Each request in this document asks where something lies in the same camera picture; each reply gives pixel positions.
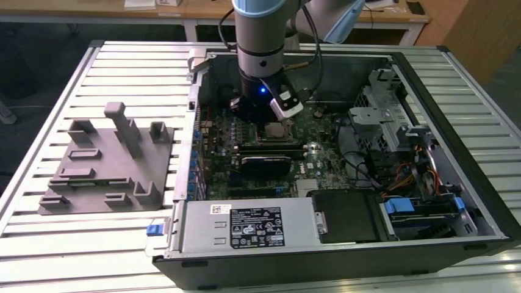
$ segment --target warning label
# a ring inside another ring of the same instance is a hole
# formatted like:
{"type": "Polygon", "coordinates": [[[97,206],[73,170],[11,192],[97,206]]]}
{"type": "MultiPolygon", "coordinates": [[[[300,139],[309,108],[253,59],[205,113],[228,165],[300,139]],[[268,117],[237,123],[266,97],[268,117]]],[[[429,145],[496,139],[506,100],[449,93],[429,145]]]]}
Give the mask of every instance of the warning label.
{"type": "Polygon", "coordinates": [[[285,245],[280,208],[232,209],[229,221],[233,249],[285,245]]]}

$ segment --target metal bracket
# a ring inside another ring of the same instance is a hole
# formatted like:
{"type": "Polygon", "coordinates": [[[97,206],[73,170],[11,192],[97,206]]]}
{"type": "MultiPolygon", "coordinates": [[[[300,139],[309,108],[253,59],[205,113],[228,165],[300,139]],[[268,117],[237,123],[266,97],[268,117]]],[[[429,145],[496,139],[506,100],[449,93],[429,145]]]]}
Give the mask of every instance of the metal bracket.
{"type": "Polygon", "coordinates": [[[317,223],[318,234],[326,234],[328,225],[325,224],[325,217],[322,212],[314,212],[314,221],[317,223]]]}
{"type": "Polygon", "coordinates": [[[349,109],[353,123],[358,125],[378,125],[381,122],[394,121],[388,109],[380,110],[370,107],[354,107],[349,109]]]}
{"type": "Polygon", "coordinates": [[[207,49],[192,48],[188,52],[188,79],[193,80],[193,74],[208,67],[207,49]]]}

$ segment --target white label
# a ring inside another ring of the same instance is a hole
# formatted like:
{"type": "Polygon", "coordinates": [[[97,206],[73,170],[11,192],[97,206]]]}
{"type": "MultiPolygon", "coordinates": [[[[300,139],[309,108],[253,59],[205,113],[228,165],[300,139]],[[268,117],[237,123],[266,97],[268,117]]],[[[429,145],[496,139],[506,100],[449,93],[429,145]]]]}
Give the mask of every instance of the white label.
{"type": "Polygon", "coordinates": [[[231,209],[232,209],[231,204],[212,204],[211,205],[211,214],[212,215],[229,214],[231,209]]]}
{"type": "Polygon", "coordinates": [[[179,13],[157,13],[157,16],[181,17],[179,13]]]}

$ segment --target aluminum extrusion table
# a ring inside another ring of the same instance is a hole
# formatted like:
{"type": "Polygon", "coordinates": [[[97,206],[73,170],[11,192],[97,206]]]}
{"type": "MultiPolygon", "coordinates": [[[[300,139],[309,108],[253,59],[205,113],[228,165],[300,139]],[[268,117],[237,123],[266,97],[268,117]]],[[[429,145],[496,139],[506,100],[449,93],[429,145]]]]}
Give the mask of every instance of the aluminum extrusion table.
{"type": "MultiPolygon", "coordinates": [[[[313,50],[314,45],[302,45],[313,50]]],[[[145,227],[171,215],[187,103],[192,48],[220,44],[93,42],[0,199],[1,292],[181,292],[151,262],[167,243],[145,227]],[[108,101],[127,105],[137,126],[164,121],[175,141],[164,209],[153,212],[40,216],[39,200],[56,172],[75,118],[112,127],[108,101]]],[[[436,48],[325,45],[332,51],[401,51],[516,218],[521,220],[521,133],[449,52],[436,48]]],[[[412,109],[422,121],[414,104],[412,109]]],[[[521,252],[469,259],[418,276],[285,284],[225,292],[520,292],[521,252]]]]}

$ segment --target table leg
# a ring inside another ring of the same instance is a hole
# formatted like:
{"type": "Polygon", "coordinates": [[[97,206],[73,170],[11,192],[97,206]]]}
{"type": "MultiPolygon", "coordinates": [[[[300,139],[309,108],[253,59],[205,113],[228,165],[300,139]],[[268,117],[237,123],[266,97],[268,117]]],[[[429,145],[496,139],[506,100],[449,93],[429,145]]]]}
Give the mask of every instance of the table leg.
{"type": "Polygon", "coordinates": [[[416,40],[421,34],[425,23],[412,23],[406,30],[404,37],[401,38],[401,46],[414,46],[416,40]]]}
{"type": "Polygon", "coordinates": [[[185,27],[187,42],[197,41],[197,20],[183,20],[185,27]]]}

